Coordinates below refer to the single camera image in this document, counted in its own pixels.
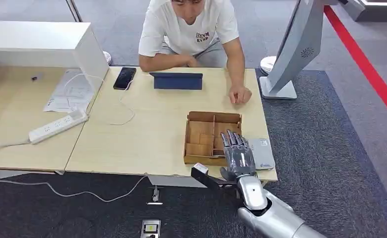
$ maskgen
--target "white round base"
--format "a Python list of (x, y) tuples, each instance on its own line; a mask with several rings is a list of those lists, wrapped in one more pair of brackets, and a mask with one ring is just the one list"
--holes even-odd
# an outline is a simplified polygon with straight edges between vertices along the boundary
[(276, 56), (268, 56), (263, 58), (260, 61), (260, 68), (265, 72), (265, 73), (270, 73), (272, 68), (274, 67), (275, 61), (277, 60)]
[(106, 51), (103, 51), (103, 54), (104, 58), (106, 58), (107, 64), (110, 65), (110, 63), (112, 62), (112, 56)]

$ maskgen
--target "man's hand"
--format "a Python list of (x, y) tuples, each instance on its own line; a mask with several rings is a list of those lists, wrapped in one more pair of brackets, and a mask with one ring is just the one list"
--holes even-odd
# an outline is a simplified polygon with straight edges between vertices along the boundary
[(230, 101), (234, 104), (247, 103), (251, 99), (252, 92), (245, 86), (232, 85), (229, 91)]
[(189, 68), (199, 68), (201, 67), (198, 63), (198, 61), (195, 59), (193, 56), (188, 57), (188, 63), (187, 63)]

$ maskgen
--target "white shelf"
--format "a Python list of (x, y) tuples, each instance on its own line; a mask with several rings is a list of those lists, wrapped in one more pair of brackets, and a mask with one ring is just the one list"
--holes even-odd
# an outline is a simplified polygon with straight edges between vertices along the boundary
[(0, 21), (0, 51), (74, 50), (89, 22)]

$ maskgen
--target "power strip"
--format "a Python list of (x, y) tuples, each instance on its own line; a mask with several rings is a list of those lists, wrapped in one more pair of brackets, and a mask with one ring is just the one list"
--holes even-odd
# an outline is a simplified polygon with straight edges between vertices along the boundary
[(54, 135), (66, 131), (76, 125), (88, 120), (88, 115), (84, 110), (78, 109), (70, 112), (66, 117), (46, 124), (28, 133), (31, 144), (37, 144)]

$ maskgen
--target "wooden table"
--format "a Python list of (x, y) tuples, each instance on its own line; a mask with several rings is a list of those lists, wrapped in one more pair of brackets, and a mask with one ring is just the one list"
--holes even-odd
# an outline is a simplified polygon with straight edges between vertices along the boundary
[[(58, 67), (0, 67), (0, 144), (22, 141), (28, 132), (63, 113), (44, 113), (44, 105), (65, 72)], [(36, 81), (31, 77), (42, 75)], [(0, 149), (0, 169), (63, 171), (82, 125), (36, 145)]]
[[(202, 90), (157, 90), (153, 77), (137, 68), (126, 92), (114, 90), (121, 68), (111, 67), (66, 166), (66, 171), (113, 174), (190, 176), (192, 165), (183, 160), (184, 136), (189, 111), (239, 113), (246, 138), (268, 138), (255, 71), (246, 70), (245, 84), (253, 92), (243, 106), (230, 103), (230, 86), (224, 69), (174, 68), (168, 72), (203, 73)], [(130, 110), (133, 120), (122, 126)], [(210, 175), (220, 177), (218, 167)], [(260, 171), (262, 180), (277, 180), (275, 169)]]

